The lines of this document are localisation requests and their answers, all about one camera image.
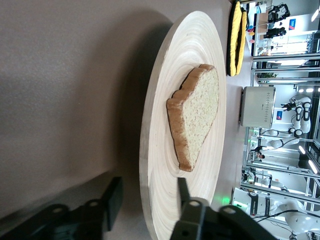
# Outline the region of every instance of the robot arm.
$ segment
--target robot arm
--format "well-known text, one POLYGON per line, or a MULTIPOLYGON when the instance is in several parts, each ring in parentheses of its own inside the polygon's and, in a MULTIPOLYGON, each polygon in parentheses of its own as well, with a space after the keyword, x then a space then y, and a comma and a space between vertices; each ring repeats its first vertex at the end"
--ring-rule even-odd
POLYGON ((291 111, 294 109, 295 117, 292 120, 293 126, 288 129, 290 134, 294 134, 296 138, 300 138, 303 134, 310 131, 310 109, 312 107, 311 99, 309 97, 303 97, 300 100, 291 98, 287 104, 281 104, 283 111, 291 111))
POLYGON ((275 149, 282 148, 284 146, 293 145, 299 143, 299 139, 296 137, 286 137, 279 140, 261 140, 261 146, 264 147, 273 147, 275 149))

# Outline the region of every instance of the wooden plate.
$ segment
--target wooden plate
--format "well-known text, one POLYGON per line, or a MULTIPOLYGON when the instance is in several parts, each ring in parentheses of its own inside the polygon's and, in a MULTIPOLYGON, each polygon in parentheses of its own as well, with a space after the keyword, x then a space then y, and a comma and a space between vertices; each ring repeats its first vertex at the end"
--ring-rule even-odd
POLYGON ((170 239, 179 219, 177 177, 186 178, 192 197, 212 202, 223 152, 226 126, 226 67, 217 29, 208 15, 195 11, 179 18, 155 60, 145 98, 140 136, 140 191, 152 239, 170 239), (166 101, 187 74, 200 64, 216 67, 219 106, 192 172, 179 169, 166 101))

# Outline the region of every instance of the yellow sponge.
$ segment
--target yellow sponge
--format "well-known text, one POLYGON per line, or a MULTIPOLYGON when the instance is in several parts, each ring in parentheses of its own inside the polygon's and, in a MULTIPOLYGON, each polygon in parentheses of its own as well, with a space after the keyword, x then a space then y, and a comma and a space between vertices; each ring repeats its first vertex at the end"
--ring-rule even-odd
POLYGON ((236 0, 231 7, 228 26, 226 71, 229 76, 240 73, 246 43, 247 12, 236 0))

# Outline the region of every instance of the white device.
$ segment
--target white device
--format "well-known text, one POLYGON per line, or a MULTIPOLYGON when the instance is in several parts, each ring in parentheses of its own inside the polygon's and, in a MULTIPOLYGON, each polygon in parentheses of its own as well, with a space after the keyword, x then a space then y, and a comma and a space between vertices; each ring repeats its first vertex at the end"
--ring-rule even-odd
POLYGON ((240 124, 243 127, 272 127, 276 88, 246 86, 243 90, 240 124))

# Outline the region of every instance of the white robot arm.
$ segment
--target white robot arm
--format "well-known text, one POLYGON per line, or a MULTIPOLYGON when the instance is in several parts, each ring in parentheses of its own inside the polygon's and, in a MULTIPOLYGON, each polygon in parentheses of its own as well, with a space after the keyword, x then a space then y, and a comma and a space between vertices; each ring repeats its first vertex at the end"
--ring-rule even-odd
POLYGON ((275 149, 282 148, 284 146, 293 145, 299 143, 299 139, 296 137, 286 137, 279 140, 267 140, 261 139, 260 145, 263 147, 273 147, 275 149))
POLYGON ((248 215, 285 217, 285 221, 292 229, 290 239, 297 239, 301 233, 320 231, 320 211, 308 211, 296 199, 285 199, 273 195, 256 194, 235 188, 232 204, 238 206, 248 215))
POLYGON ((310 131, 311 121, 310 121, 310 109, 312 107, 311 98, 306 96, 297 100, 291 98, 290 102, 287 104, 281 104, 283 111, 295 110, 295 116, 292 119, 293 126, 288 129, 290 134, 294 134, 296 138, 300 138, 303 134, 310 131))

